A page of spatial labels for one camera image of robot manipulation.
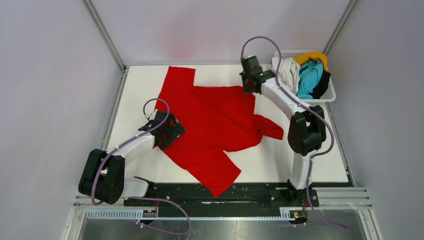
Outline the red t-shirt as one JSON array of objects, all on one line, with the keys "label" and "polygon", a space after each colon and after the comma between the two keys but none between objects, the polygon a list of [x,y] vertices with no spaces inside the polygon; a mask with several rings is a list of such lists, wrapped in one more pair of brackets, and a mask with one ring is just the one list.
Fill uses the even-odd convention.
[{"label": "red t-shirt", "polygon": [[170,66],[155,107],[170,111],[185,129],[164,153],[219,197],[241,174],[228,153],[254,147],[264,136],[282,140],[284,130],[254,113],[253,94],[240,86],[195,86],[195,73]]}]

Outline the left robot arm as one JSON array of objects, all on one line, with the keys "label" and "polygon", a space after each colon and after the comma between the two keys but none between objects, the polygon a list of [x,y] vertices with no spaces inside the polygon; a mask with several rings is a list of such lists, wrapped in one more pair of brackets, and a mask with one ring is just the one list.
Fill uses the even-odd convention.
[{"label": "left robot arm", "polygon": [[132,193],[136,193],[142,205],[152,204],[155,192],[148,187],[149,181],[143,179],[140,187],[133,187],[125,169],[143,153],[155,148],[164,150],[185,133],[186,129],[172,113],[156,109],[129,139],[106,150],[95,148],[88,154],[78,192],[90,197],[95,206],[113,205]]}]

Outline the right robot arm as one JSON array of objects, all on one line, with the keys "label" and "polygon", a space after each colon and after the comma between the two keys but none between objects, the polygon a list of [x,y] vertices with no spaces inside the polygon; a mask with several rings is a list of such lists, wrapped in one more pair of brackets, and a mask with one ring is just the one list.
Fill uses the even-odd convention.
[{"label": "right robot arm", "polygon": [[293,166],[287,188],[281,198],[293,206],[308,199],[312,191],[311,157],[326,140],[326,127],[320,106],[310,106],[301,101],[285,86],[272,70],[263,70],[256,56],[240,59],[242,87],[245,93],[258,93],[272,101],[290,120],[287,141],[293,150]]}]

